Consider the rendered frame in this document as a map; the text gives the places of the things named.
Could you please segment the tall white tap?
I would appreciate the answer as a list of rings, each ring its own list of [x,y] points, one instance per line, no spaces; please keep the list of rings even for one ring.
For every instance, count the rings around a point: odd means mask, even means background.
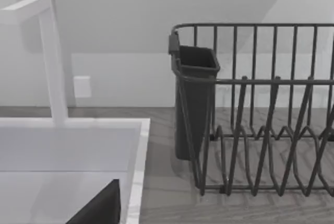
[[[68,121],[62,47],[54,0],[21,0],[0,9],[0,24],[18,25],[38,16],[51,117],[0,117],[3,127],[63,127]]]

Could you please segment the dark grey cutlery holder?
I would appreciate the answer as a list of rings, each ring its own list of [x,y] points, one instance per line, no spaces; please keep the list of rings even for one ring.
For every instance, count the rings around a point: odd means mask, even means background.
[[[182,73],[199,78],[217,77],[220,65],[214,51],[210,48],[180,46]],[[208,104],[208,87],[205,83],[184,82],[185,96],[190,121],[192,143],[195,156],[199,156],[205,133]],[[178,89],[175,93],[175,155],[177,159],[189,160],[186,128],[183,117],[181,97]]]

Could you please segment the white sink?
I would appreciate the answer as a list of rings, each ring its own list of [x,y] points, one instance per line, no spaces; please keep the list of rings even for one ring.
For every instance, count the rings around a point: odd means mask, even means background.
[[[65,224],[120,180],[120,224],[139,224],[148,118],[68,118],[0,128],[0,224]]]

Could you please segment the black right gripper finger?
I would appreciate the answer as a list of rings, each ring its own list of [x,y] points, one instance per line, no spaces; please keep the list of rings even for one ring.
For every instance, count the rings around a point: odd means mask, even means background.
[[[120,224],[120,180],[112,180],[65,224]]]

